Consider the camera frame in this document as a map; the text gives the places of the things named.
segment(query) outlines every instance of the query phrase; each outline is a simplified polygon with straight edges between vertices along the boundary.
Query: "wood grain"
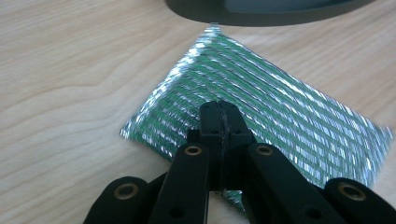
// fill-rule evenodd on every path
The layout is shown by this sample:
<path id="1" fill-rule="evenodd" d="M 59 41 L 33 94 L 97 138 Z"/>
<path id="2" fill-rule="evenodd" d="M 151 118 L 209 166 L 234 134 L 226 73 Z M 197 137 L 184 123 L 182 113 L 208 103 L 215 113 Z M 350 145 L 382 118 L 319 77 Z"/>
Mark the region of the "wood grain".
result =
<path id="1" fill-rule="evenodd" d="M 112 180 L 169 167 L 119 137 L 207 24 L 160 0 L 0 1 L 0 223 L 82 223 Z M 396 128 L 396 2 L 326 21 L 222 27 L 265 59 Z M 374 190 L 396 207 L 396 152 Z M 208 223 L 248 223 L 216 196 Z"/>

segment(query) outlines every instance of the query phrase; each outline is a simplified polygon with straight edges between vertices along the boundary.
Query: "light wood surface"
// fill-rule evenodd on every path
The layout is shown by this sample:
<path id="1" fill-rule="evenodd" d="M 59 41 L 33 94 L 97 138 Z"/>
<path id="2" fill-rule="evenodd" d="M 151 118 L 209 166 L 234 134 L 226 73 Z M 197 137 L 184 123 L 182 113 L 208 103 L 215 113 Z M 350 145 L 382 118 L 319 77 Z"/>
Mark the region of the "light wood surface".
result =
<path id="1" fill-rule="evenodd" d="M 0 223 L 82 223 L 108 183 L 169 163 L 119 131 L 207 24 L 163 0 L 0 1 Z M 295 77 L 396 128 L 396 1 L 326 21 L 221 27 Z M 396 145 L 374 190 L 396 207 Z M 208 223 L 248 223 L 211 197 Z"/>

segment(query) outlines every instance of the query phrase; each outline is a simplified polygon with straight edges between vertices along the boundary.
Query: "black plastic bracket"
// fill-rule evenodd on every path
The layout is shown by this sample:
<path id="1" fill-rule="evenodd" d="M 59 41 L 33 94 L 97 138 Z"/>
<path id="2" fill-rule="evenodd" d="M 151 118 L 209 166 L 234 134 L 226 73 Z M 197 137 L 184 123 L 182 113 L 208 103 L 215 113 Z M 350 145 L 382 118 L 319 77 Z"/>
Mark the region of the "black plastic bracket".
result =
<path id="1" fill-rule="evenodd" d="M 84 223 L 206 223 L 208 192 L 225 189 L 242 190 L 250 223 L 396 223 L 394 208 L 354 180 L 310 184 L 278 148 L 256 143 L 235 105 L 206 103 L 200 120 L 167 174 L 113 181 Z"/>

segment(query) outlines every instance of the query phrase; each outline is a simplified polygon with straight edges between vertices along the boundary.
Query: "crinkled foil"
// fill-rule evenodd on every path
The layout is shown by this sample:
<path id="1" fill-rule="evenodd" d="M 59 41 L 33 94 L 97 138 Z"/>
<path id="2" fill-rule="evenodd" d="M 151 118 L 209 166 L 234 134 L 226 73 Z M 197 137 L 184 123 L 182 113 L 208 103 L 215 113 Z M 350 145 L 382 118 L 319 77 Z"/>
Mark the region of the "crinkled foil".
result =
<path id="1" fill-rule="evenodd" d="M 120 134 L 172 160 L 199 129 L 199 106 L 235 104 L 259 142 L 282 150 L 312 183 L 344 176 L 371 186 L 392 138 L 355 111 L 288 75 L 218 27 L 205 30 Z M 226 198 L 242 208 L 239 192 Z"/>

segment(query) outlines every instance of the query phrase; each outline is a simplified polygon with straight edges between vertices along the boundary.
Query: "dark object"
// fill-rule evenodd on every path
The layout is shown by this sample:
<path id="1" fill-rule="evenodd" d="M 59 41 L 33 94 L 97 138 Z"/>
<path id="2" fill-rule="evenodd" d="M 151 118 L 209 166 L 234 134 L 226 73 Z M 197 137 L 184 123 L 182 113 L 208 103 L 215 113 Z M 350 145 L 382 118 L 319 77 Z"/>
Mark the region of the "dark object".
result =
<path id="1" fill-rule="evenodd" d="M 208 192 L 225 189 L 243 191 L 251 223 L 396 223 L 396 211 L 356 181 L 307 182 L 279 149 L 256 143 L 235 105 L 206 103 L 200 121 L 167 174 L 112 182 L 84 223 L 206 223 Z"/>
<path id="2" fill-rule="evenodd" d="M 278 26 L 335 17 L 374 0 L 166 0 L 177 15 L 234 26 Z"/>

